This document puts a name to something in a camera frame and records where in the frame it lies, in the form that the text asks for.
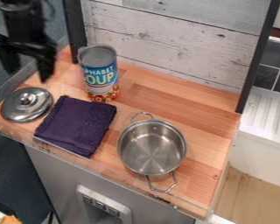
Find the wood grain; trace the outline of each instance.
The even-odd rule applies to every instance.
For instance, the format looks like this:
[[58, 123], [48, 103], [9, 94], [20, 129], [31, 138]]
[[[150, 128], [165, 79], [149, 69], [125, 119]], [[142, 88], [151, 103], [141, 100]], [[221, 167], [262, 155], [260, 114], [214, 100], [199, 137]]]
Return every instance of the wood grain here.
[[230, 168], [215, 214], [237, 224], [280, 223], [280, 186]]
[[105, 3], [89, 1], [87, 11], [90, 43], [189, 79], [242, 89], [258, 37]]
[[266, 0], [95, 0], [172, 18], [259, 35], [270, 1]]
[[[48, 83], [41, 84], [38, 75], [34, 74], [21, 88], [46, 88], [55, 101], [62, 95], [88, 101], [83, 87], [83, 74], [78, 66], [70, 64], [67, 57], [70, 57], [68, 49], [59, 54], [57, 70]], [[155, 192], [151, 192], [145, 177], [128, 170], [116, 151], [117, 139], [130, 125], [130, 118], [139, 110], [149, 111], [156, 119], [171, 123], [181, 130], [189, 149], [186, 159], [176, 170], [178, 186], [170, 194], [159, 194], [158, 197], [191, 215], [206, 216], [240, 119], [240, 115], [233, 112], [238, 95], [122, 62], [119, 63], [119, 72], [121, 95], [111, 102], [117, 106], [117, 114], [91, 159], [82, 158], [49, 143], [35, 142], [34, 130], [43, 119], [16, 124], [6, 122], [0, 116], [1, 132], [120, 185], [152, 195]], [[172, 179], [164, 175], [153, 178], [152, 182], [165, 189]]]

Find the toy kitchen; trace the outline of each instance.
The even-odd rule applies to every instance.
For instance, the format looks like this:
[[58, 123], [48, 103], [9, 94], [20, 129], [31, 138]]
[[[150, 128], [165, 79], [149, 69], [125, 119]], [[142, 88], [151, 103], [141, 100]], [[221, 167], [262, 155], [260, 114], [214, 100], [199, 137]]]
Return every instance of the toy kitchen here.
[[[212, 223], [270, 1], [56, 1], [65, 44], [60, 24], [35, 26], [60, 10], [39, 2], [0, 3], [0, 63], [17, 70], [0, 135], [24, 145], [58, 222]], [[9, 51], [34, 70], [20, 80]]]

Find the dark fabric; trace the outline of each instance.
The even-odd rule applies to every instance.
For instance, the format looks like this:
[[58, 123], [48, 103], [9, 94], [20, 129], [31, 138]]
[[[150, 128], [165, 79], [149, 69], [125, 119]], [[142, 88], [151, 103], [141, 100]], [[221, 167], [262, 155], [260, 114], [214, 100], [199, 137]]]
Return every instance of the dark fabric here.
[[115, 106], [61, 96], [35, 136], [89, 157], [97, 150], [115, 115]]
[[40, 224], [52, 210], [25, 147], [0, 136], [0, 203], [24, 224]]

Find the lid knob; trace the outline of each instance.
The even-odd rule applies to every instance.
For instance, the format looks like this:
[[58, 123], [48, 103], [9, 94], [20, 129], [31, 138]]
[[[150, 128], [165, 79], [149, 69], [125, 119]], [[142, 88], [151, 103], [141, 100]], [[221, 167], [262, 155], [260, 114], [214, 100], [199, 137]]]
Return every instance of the lid knob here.
[[21, 105], [30, 105], [35, 101], [35, 95], [30, 93], [23, 93], [20, 96]]

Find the metal handle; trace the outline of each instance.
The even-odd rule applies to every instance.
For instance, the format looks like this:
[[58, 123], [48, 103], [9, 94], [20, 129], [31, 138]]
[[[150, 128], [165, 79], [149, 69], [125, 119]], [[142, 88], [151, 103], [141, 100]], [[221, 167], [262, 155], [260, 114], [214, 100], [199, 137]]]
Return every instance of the metal handle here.
[[130, 122], [133, 123], [133, 122], [134, 122], [134, 119], [135, 119], [138, 115], [147, 115], [147, 116], [150, 116], [151, 119], [153, 119], [153, 115], [152, 115], [152, 114], [141, 111], [141, 112], [138, 112], [138, 113], [136, 113], [135, 115], [133, 115], [133, 116], [130, 118]]
[[177, 184], [178, 184], [178, 180], [177, 178], [175, 177], [175, 173], [174, 171], [171, 171], [171, 175], [172, 175], [172, 178], [174, 180], [174, 183], [167, 189], [167, 190], [160, 190], [160, 189], [157, 189], [156, 187], [154, 187], [151, 183], [151, 180], [150, 180], [150, 177], [148, 175], [146, 175], [146, 178], [147, 178], [147, 182], [149, 184], [149, 187], [152, 191], [154, 192], [159, 192], [159, 193], [168, 193], [170, 190], [172, 190]]

